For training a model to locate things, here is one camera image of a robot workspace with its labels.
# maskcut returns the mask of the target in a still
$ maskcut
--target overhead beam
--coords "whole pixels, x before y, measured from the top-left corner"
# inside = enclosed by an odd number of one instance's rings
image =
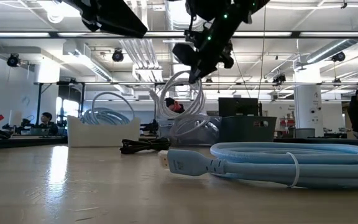
[[[145,39],[184,39],[180,31],[148,31]],[[357,39],[358,31],[237,31],[232,39]],[[3,32],[0,39],[132,39],[102,32]]]

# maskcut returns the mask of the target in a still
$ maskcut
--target white column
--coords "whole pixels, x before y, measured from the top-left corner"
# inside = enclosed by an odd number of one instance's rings
[[[321,82],[320,70],[316,65],[294,66],[294,81],[299,83]],[[295,127],[314,128],[316,137],[324,136],[321,111],[321,86],[299,85],[295,87]]]

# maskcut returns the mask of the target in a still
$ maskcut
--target desk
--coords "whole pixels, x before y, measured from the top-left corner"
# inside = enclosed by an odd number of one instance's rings
[[[66,143],[67,137],[65,136],[12,136],[10,139],[0,139],[0,149]]]
[[[154,152],[0,149],[0,223],[358,224],[358,190],[180,176]]]

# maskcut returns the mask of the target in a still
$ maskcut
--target black cable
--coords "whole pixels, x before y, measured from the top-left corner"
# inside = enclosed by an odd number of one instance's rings
[[[149,141],[122,140],[122,147],[119,149],[122,154],[135,154],[143,150],[168,150],[171,142],[167,138],[153,139]]]

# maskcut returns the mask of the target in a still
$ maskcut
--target coiled cable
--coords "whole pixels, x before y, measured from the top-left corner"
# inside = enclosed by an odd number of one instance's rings
[[[171,131],[170,134],[173,137],[179,137],[186,134],[189,134],[190,132],[196,131],[197,129],[205,126],[208,124],[209,120],[207,119],[197,119],[197,120],[189,120],[189,119],[183,119],[183,118],[189,118],[189,115],[198,115],[202,112],[204,105],[205,105],[205,96],[203,92],[203,84],[201,80],[197,80],[194,84],[189,84],[187,80],[177,80],[177,78],[184,74],[189,73],[190,71],[181,71],[176,74],[174,74],[164,85],[164,87],[161,89],[160,96],[156,94],[154,91],[150,91],[151,98],[156,102],[157,104],[157,114],[162,115],[163,117],[167,119],[177,119],[181,123],[178,125],[179,128],[177,130],[181,129],[181,127],[188,126],[190,123],[197,122],[197,125],[194,128],[188,129],[187,131],[181,131],[180,133],[178,131]],[[165,96],[167,95],[167,92],[172,87],[178,86],[178,85],[189,85],[191,90],[195,91],[195,99],[191,102],[190,106],[186,108],[185,112],[183,113],[176,113],[172,110],[170,110],[165,105]]]
[[[203,93],[203,84],[201,80],[197,80],[194,84],[189,84],[187,80],[177,80],[180,75],[189,72],[190,71],[181,71],[174,74],[161,89],[160,96],[158,96],[156,92],[150,91],[151,98],[154,100],[154,102],[157,103],[158,114],[162,115],[167,119],[177,119],[189,114],[199,114],[203,110],[205,104],[205,96]],[[185,112],[181,114],[170,110],[165,105],[165,96],[167,95],[167,92],[172,87],[178,85],[189,85],[190,89],[195,90],[195,99],[191,102],[190,106],[186,108]]]
[[[104,107],[95,107],[96,100],[103,95],[113,95],[122,100],[129,106],[132,111],[132,119],[135,118],[135,111],[132,108],[131,104],[122,96],[112,93],[112,92],[102,92],[96,95],[92,100],[92,108],[85,111],[84,115],[81,117],[81,121],[86,124],[112,124],[112,125],[120,125],[120,124],[128,124],[130,120],[109,108]]]
[[[358,188],[358,146],[230,142],[211,147],[224,162],[222,177],[289,187]]]

